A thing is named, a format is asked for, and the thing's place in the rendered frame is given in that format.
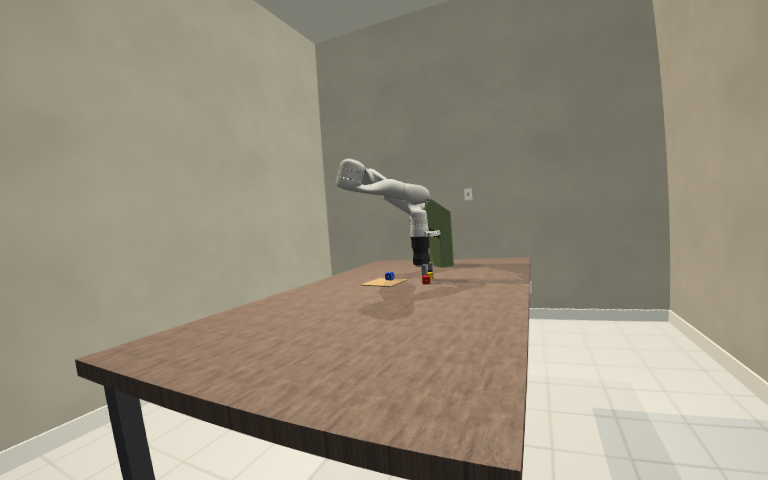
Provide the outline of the tan flat mat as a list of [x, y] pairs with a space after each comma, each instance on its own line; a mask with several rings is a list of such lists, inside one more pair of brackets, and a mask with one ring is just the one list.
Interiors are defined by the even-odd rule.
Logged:
[[406, 279], [393, 279], [393, 280], [385, 280], [385, 278], [379, 278], [364, 284], [361, 284], [362, 286], [381, 286], [381, 287], [391, 287], [396, 284], [399, 284], [401, 282], [406, 281]]

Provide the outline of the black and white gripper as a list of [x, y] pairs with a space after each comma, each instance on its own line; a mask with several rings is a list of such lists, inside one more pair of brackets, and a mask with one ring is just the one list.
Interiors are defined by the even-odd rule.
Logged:
[[428, 224], [411, 225], [411, 245], [413, 249], [413, 265], [421, 267], [422, 276], [427, 275], [428, 272], [432, 272], [433, 276], [433, 263], [430, 263], [430, 256], [428, 252], [429, 237], [440, 235], [440, 231], [429, 231]]

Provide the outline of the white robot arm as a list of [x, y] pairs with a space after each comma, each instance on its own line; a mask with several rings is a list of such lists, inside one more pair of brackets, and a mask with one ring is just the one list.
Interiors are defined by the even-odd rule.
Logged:
[[336, 185], [348, 191], [382, 195], [383, 199], [410, 215], [411, 225], [428, 224], [423, 209], [430, 195], [425, 187], [386, 179], [377, 171], [369, 170], [367, 172], [356, 160], [345, 159], [340, 164]]

